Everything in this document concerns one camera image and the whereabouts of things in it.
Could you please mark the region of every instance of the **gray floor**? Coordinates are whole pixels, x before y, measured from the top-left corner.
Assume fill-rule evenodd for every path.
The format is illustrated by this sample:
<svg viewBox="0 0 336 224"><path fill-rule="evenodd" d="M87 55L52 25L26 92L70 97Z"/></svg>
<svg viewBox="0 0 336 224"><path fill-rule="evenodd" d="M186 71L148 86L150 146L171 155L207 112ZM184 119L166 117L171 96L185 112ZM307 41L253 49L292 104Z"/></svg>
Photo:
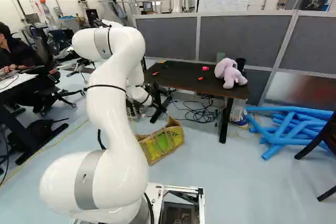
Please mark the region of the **gray floor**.
<svg viewBox="0 0 336 224"><path fill-rule="evenodd" d="M83 88L80 75L62 76L61 88L70 91ZM52 161L69 153L99 148L94 125L86 122L76 129L88 118L85 98L75 95L69 100L76 101L78 107L72 109L57 102L48 115L55 120L70 117L70 127L50 144L71 134L55 147L39 153L0 188L1 223L71 223L69 217L51 211L38 193L39 180ZM176 105L183 107L181 100ZM167 113L181 119L185 112L171 104ZM37 118L27 109L19 120L28 125ZM155 124L150 124L149 118L130 124L134 132L141 134L156 131L166 122L167 116L163 115ZM286 147L265 162L260 155L266 147L259 145L257 135L230 126L227 143L223 145L218 142L214 123L182 121L182 124L185 144L150 167L150 181L204 187L206 223L335 223L336 197L322 203L316 200L316 196L336 184L333 156L316 150L304 160L296 161L293 156L301 148ZM3 152L4 146L0 145L0 153ZM17 169L13 160L9 174Z"/></svg>

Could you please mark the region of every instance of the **stuffed animal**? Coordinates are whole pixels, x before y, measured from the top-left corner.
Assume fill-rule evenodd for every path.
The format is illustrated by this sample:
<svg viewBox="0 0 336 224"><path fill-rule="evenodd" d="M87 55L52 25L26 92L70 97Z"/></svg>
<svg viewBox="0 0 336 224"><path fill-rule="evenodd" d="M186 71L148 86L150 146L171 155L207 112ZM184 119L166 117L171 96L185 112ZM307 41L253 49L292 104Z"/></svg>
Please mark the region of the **stuffed animal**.
<svg viewBox="0 0 336 224"><path fill-rule="evenodd" d="M224 78L224 89L231 89L235 82L238 82L239 85L245 85L247 83L247 79L237 69L237 63L229 58L225 58L217 63L215 76L220 79Z"/></svg>

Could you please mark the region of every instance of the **office chair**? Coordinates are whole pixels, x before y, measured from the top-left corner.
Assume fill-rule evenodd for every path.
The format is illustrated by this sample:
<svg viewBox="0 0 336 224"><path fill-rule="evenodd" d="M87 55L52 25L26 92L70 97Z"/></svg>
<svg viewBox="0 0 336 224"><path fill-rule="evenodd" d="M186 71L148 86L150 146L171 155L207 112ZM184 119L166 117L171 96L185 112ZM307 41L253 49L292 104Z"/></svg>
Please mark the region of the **office chair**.
<svg viewBox="0 0 336 224"><path fill-rule="evenodd" d="M44 100L44 108L39 112L42 116L46 115L52 105L57 101L62 101L68 105L70 105L72 108L76 107L75 103L71 103L67 100L65 100L63 97L68 97L70 95L78 94L80 93L82 96L85 95L83 90L77 90L74 92L69 92L67 90L61 90L56 86L60 81L60 72L58 70L55 70L55 62L53 55L50 53L47 47L47 38L43 37L37 37L36 40L36 52L39 56L40 60L44 63L44 66L36 66L33 69L29 69L25 71L26 73L37 73L39 75L45 75L46 78L49 78L52 80L52 84L49 88L45 90L40 90L37 92L38 95L42 97L42 100Z"/></svg>
<svg viewBox="0 0 336 224"><path fill-rule="evenodd" d="M322 141L324 141L330 151L336 155L336 111L334 111L333 115L320 131L320 133L303 150L296 154L294 158L297 160L302 159L314 148L316 148ZM317 200L323 201L334 193L336 193L336 186L317 197Z"/></svg>

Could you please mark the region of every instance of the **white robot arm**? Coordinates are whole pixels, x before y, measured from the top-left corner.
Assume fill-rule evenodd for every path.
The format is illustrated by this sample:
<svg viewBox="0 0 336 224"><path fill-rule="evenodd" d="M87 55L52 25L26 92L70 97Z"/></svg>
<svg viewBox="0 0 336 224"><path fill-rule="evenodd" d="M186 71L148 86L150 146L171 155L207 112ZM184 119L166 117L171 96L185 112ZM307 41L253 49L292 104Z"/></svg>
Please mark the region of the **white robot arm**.
<svg viewBox="0 0 336 224"><path fill-rule="evenodd" d="M40 195L54 211L80 220L129 224L142 218L146 223L149 208L143 194L148 164L125 107L126 92L139 102L147 99L144 105L151 104L147 92L136 87L144 79L140 61L145 42L134 28L110 25L81 30L72 41L83 58L107 59L90 77L87 110L90 121L108 136L109 149L54 161L41 179Z"/></svg>

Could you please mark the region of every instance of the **man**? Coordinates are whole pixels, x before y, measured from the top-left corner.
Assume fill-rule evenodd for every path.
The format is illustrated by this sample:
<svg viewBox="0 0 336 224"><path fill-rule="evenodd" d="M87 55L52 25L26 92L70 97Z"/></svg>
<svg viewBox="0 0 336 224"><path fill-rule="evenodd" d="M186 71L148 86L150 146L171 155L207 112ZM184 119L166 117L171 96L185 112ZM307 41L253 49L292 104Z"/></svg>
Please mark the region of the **man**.
<svg viewBox="0 0 336 224"><path fill-rule="evenodd" d="M9 73L15 69L24 70L44 65L35 50L22 40L13 38L8 26L0 22L0 68ZM43 90L53 85L49 78L41 78L39 87ZM40 112L45 104L41 96L34 91L25 90L12 99L12 103L33 106L33 112Z"/></svg>
<svg viewBox="0 0 336 224"><path fill-rule="evenodd" d="M36 52L20 39L12 38L8 26L0 22L1 71L9 73L15 69L32 68L38 61Z"/></svg>

